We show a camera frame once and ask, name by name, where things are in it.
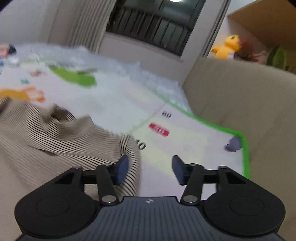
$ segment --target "window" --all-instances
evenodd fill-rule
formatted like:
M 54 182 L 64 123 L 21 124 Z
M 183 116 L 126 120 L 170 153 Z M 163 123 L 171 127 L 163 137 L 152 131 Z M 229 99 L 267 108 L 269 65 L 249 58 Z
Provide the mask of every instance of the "window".
M 181 56 L 205 0 L 118 0 L 108 32 Z

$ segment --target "silver screw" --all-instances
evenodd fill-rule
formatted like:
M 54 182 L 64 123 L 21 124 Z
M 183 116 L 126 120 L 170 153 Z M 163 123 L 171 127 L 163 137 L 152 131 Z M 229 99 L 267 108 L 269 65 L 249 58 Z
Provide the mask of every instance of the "silver screw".
M 102 201 L 105 203 L 112 203 L 116 201 L 116 197 L 113 195 L 106 195 L 102 197 Z
M 187 196 L 183 197 L 183 200 L 187 203 L 193 203 L 193 202 L 196 202 L 198 200 L 198 198 L 193 195 L 187 195 Z

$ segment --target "play mat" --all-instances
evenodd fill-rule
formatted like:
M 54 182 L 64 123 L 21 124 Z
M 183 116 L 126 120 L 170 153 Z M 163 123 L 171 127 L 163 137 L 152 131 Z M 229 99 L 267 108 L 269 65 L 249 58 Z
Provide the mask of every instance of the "play mat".
M 188 164 L 207 169 L 225 165 L 249 175 L 247 146 L 239 133 L 198 120 L 128 76 L 40 59 L 4 61 L 2 96 L 42 107 L 57 104 L 77 118 L 90 115 L 96 125 L 111 132 L 132 133 L 142 160 L 141 196 L 181 197 L 184 187 L 172 172 L 173 155 Z M 237 147 L 228 150 L 227 144 L 235 141 Z M 207 185 L 202 198 L 214 192 L 214 185 Z

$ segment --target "black circular disc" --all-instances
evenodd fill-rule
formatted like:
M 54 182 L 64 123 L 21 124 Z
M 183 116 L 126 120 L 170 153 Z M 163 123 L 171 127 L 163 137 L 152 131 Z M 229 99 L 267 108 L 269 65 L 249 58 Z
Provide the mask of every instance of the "black circular disc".
M 49 239 L 77 233 L 93 221 L 95 214 L 91 197 L 63 185 L 37 189 L 15 207 L 15 219 L 22 232 Z
M 255 237 L 277 230 L 285 217 L 281 200 L 259 188 L 231 188 L 210 196 L 204 207 L 208 220 L 222 231 Z

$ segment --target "black metal railing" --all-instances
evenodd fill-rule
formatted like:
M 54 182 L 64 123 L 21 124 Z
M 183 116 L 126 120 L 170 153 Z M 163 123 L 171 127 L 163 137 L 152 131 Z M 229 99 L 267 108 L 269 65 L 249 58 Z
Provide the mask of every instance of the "black metal railing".
M 115 6 L 106 31 L 134 38 L 181 56 L 193 28 L 160 14 Z

